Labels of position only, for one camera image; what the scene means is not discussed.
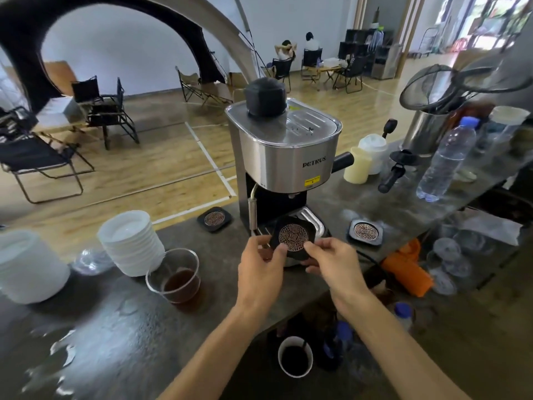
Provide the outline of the person's left hand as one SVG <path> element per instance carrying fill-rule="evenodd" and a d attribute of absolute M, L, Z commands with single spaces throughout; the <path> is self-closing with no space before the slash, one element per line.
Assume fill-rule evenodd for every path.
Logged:
<path fill-rule="evenodd" d="M 254 313 L 267 313 L 276 302 L 283 283 L 268 283 L 267 264 L 273 250 L 271 236 L 251 236 L 238 265 L 236 307 Z"/>

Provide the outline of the person's right hand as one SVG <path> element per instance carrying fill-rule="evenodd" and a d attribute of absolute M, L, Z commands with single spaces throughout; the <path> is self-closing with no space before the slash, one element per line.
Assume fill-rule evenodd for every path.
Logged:
<path fill-rule="evenodd" d="M 374 296 L 364 281 L 356 249 L 334 237 L 316 242 L 331 242 L 334 249 L 303 261 L 306 272 L 323 278 L 336 309 L 345 319 L 351 320 Z"/>

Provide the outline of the black coaster with patterned centre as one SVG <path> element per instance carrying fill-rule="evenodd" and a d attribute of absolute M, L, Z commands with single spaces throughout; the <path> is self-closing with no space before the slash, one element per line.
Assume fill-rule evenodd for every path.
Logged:
<path fill-rule="evenodd" d="M 350 221 L 348 237 L 353 241 L 380 246 L 383 243 L 383 235 L 383 228 L 377 223 L 361 219 Z"/>
<path fill-rule="evenodd" d="M 197 217 L 198 224 L 209 233 L 216 233 L 233 220 L 232 215 L 222 207 L 212 207 Z"/>
<path fill-rule="evenodd" d="M 282 216 L 276 220 L 269 242 L 270 248 L 280 244 L 287 247 L 287 257 L 296 261 L 306 261 L 310 255 L 304 248 L 305 242 L 314 242 L 316 227 L 312 222 L 293 216 Z"/>

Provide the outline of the person's left forearm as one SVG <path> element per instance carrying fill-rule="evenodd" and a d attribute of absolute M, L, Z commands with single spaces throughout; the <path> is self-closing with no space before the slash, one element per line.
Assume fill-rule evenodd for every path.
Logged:
<path fill-rule="evenodd" d="M 236 304 L 157 400 L 218 400 L 269 309 Z"/>

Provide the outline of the person's right forearm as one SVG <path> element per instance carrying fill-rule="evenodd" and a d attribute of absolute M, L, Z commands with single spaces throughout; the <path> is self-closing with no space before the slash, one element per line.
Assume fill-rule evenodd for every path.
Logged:
<path fill-rule="evenodd" d="M 374 295 L 351 297 L 343 315 L 401 400 L 472 400 Z"/>

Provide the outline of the cream plastic cup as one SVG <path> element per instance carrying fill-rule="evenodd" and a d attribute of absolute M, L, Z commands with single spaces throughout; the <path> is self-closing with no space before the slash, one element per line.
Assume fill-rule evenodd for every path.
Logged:
<path fill-rule="evenodd" d="M 344 169 L 343 178 L 351 184 L 364 184 L 369 176 L 372 157 L 370 153 L 360 147 L 352 147 L 350 153 L 354 157 L 354 163 Z"/>

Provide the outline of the orange plastic packet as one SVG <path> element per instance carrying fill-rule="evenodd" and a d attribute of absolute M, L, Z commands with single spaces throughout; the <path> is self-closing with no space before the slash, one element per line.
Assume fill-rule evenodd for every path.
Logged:
<path fill-rule="evenodd" d="M 420 253 L 421 243 L 414 238 L 388 255 L 381 267 L 392 274 L 411 296 L 422 298 L 434 287 L 434 280 L 418 264 Z"/>

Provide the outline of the blue plastic bottle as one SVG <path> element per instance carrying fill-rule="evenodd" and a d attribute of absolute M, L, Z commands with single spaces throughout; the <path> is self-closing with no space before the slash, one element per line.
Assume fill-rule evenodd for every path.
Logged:
<path fill-rule="evenodd" d="M 354 343 L 354 334 L 350 324 L 336 320 L 326 330 L 323 338 L 323 353 L 332 361 L 340 361 Z"/>

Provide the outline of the stainless steel espresso machine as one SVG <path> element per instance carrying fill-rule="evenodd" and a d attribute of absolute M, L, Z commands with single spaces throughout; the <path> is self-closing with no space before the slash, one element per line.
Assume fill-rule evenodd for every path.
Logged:
<path fill-rule="evenodd" d="M 329 235 L 307 205 L 308 191 L 354 164 L 350 152 L 336 155 L 342 123 L 293 98 L 275 117 L 255 116 L 245 101 L 225 108 L 238 188 L 239 216 L 253 235 L 272 235 L 278 220 L 291 217 Z"/>

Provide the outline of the white paper cup black coffee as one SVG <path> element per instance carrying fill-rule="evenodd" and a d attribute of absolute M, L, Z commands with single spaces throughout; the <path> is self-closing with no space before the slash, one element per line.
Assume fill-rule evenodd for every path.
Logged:
<path fill-rule="evenodd" d="M 289 336 L 278 348 L 278 364 L 291 378 L 299 379 L 309 374 L 314 356 L 307 340 L 299 336 Z"/>

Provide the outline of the clear cup with brown drink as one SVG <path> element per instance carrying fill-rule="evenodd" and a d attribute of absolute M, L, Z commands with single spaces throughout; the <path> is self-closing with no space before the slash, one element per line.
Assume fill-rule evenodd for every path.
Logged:
<path fill-rule="evenodd" d="M 155 270 L 148 271 L 145 283 L 148 289 L 174 305 L 191 302 L 201 286 L 199 257 L 188 248 L 166 251 Z"/>

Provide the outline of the small bottle with blue cap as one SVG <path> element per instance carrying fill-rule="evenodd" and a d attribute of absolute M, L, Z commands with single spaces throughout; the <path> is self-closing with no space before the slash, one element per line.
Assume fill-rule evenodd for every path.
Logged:
<path fill-rule="evenodd" d="M 410 332 L 414 323 L 414 309 L 407 302 L 396 302 L 392 312 L 403 328 Z"/>

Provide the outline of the white cup with lid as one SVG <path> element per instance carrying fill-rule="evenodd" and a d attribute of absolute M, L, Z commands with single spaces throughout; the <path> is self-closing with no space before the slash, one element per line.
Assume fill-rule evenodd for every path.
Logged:
<path fill-rule="evenodd" d="M 369 154 L 371 158 L 371 165 L 368 174 L 379 174 L 384 162 L 387 159 L 388 143 L 386 139 L 380 134 L 368 134 L 364 138 L 360 139 L 358 147 Z"/>

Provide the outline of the pile of clear dome lids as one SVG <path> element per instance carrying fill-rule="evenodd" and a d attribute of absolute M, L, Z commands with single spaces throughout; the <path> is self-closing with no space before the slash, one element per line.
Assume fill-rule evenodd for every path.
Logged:
<path fill-rule="evenodd" d="M 464 255 L 459 240 L 459 230 L 437 238 L 426 256 L 426 268 L 433 281 L 432 290 L 442 296 L 457 293 L 454 278 L 466 279 L 472 274 L 472 264 Z"/>

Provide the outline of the stack of white cup lids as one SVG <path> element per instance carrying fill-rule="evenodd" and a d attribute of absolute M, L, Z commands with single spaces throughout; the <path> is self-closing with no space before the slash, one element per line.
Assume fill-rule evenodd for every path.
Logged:
<path fill-rule="evenodd" d="M 116 267 L 128 277 L 141 277 L 161 265 L 165 248 L 150 215 L 141 210 L 120 213 L 104 222 L 97 238 Z"/>

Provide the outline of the clear water bottle blue cap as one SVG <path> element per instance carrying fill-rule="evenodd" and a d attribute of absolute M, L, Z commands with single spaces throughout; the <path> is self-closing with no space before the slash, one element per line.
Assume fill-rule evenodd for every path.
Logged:
<path fill-rule="evenodd" d="M 476 143 L 480 119 L 461 118 L 459 125 L 445 134 L 429 168 L 420 180 L 416 195 L 423 201 L 439 201 L 450 188 L 454 175 Z"/>

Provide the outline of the steel utensil pot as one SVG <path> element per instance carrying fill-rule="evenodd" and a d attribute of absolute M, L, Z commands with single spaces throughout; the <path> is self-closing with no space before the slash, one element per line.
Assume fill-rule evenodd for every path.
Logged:
<path fill-rule="evenodd" d="M 409 150 L 421 158 L 434 155 L 438 145 L 449 129 L 452 114 L 430 114 L 416 111 L 400 148 Z"/>

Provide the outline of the black round machine cap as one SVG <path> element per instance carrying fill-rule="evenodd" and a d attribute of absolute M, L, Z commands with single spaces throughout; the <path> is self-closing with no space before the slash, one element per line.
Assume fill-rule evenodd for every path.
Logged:
<path fill-rule="evenodd" d="M 249 83 L 244 89 L 248 114 L 257 118 L 275 118 L 285 113 L 287 91 L 285 85 L 270 77 Z"/>

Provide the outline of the low wooden camp table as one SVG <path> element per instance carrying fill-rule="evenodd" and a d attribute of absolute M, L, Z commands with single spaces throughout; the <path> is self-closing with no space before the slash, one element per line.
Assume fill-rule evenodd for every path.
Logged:
<path fill-rule="evenodd" d="M 304 66 L 302 80 L 310 81 L 317 91 L 324 91 L 327 87 L 333 88 L 336 76 L 342 71 L 342 66 Z"/>

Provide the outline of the white plastic bag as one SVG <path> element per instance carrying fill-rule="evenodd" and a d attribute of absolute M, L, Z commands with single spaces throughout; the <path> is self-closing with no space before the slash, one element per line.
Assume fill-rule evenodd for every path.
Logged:
<path fill-rule="evenodd" d="M 522 225 L 513 220 L 474 210 L 463 213 L 458 218 L 458 226 L 511 246 L 519 246 Z"/>

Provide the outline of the black folding camp chair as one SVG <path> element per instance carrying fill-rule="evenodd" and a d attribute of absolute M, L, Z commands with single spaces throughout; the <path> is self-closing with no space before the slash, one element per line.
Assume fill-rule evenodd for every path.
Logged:
<path fill-rule="evenodd" d="M 360 92 L 363 90 L 363 80 L 362 76 L 364 73 L 364 68 L 367 64 L 368 55 L 352 55 L 348 65 L 337 70 L 336 77 L 332 89 L 339 89 L 340 86 L 337 85 L 340 78 L 344 79 L 344 89 L 347 94 L 352 94 Z M 354 81 L 355 86 L 359 84 L 359 88 L 350 88 L 350 84 Z"/>
<path fill-rule="evenodd" d="M 124 108 L 124 93 L 117 77 L 116 93 L 101 94 L 97 76 L 84 81 L 71 82 L 74 100 L 82 107 L 89 127 L 101 128 L 106 150 L 110 149 L 108 128 L 119 126 L 135 144 L 140 144 L 134 121 Z"/>
<path fill-rule="evenodd" d="M 275 69 L 275 79 L 282 80 L 282 83 L 285 83 L 285 80 L 288 81 L 288 91 L 291 92 L 291 81 L 290 81 L 290 69 L 293 59 L 272 59 L 272 67 Z"/>
<path fill-rule="evenodd" d="M 316 82 L 320 79 L 320 72 L 318 70 L 319 64 L 322 61 L 322 48 L 316 50 L 304 49 L 301 64 L 301 79 L 304 81 Z"/>

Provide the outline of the beige folding camp chair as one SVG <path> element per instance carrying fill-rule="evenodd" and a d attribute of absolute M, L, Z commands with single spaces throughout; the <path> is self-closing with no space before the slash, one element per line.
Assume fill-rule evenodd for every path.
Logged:
<path fill-rule="evenodd" d="M 233 88 L 219 81 L 204 83 L 198 74 L 184 74 L 178 66 L 175 66 L 179 83 L 182 89 L 185 102 L 196 96 L 206 104 L 208 100 L 213 100 L 217 104 L 231 104 L 233 99 Z"/>

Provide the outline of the round mesh strainer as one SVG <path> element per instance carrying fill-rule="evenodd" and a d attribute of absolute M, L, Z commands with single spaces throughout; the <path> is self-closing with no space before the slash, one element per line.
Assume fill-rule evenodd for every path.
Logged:
<path fill-rule="evenodd" d="M 458 92 L 453 83 L 458 73 L 458 70 L 443 64 L 421 69 L 400 93 L 400 105 L 407 110 L 429 114 L 446 113 Z"/>

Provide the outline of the black storage shelf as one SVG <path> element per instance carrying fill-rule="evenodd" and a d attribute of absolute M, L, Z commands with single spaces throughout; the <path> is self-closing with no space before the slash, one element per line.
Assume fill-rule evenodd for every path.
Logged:
<path fill-rule="evenodd" d="M 394 41 L 394 31 L 384 29 L 382 43 L 371 46 L 376 29 L 347 29 L 344 41 L 341 41 L 337 57 L 341 60 L 350 60 L 351 55 L 367 57 L 363 69 L 365 76 L 371 76 L 374 65 L 384 65 L 389 57 Z"/>

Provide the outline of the clear jar with white lid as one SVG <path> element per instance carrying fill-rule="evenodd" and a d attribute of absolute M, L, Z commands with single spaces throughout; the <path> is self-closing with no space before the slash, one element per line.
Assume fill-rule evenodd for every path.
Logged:
<path fill-rule="evenodd" d="M 476 151 L 486 154 L 497 145 L 509 142 L 516 130 L 531 112 L 511 106 L 496 106 L 492 109 L 477 135 Z"/>

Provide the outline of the black folding lounge chair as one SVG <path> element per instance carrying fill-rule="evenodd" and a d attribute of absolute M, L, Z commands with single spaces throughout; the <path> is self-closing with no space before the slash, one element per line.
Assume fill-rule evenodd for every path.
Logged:
<path fill-rule="evenodd" d="M 0 109 L 0 170 L 14 176 L 25 199 L 34 205 L 62 201 L 84 192 L 80 176 L 95 172 L 95 167 L 79 152 L 78 143 L 66 143 L 62 149 L 52 146 L 32 131 L 37 118 L 20 106 L 10 111 Z M 66 196 L 33 201 L 20 177 L 39 173 L 48 179 L 73 177 L 79 192 Z"/>

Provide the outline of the black and white arched tent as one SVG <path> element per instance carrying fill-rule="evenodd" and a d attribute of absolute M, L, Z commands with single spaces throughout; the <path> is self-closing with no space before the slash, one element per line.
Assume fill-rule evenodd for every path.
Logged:
<path fill-rule="evenodd" d="M 251 43 L 237 25 L 208 0 L 0 0 L 0 47 L 13 64 L 30 110 L 39 112 L 60 96 L 42 61 L 42 44 L 58 19 L 78 8 L 109 4 L 145 13 L 179 34 L 193 53 L 201 79 L 216 80 L 207 45 L 193 45 L 205 29 L 224 46 L 244 78 L 256 80 L 258 70 Z"/>

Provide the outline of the black handled portafilter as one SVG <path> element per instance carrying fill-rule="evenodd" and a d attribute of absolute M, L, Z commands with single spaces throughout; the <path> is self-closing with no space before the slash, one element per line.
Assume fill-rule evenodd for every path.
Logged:
<path fill-rule="evenodd" d="M 407 168 L 416 167 L 419 164 L 420 157 L 417 154 L 412 153 L 408 149 L 396 150 L 390 154 L 390 160 L 394 165 L 390 171 L 386 173 L 386 177 L 380 181 L 377 190 L 381 194 L 388 193 L 403 175 L 406 173 Z"/>

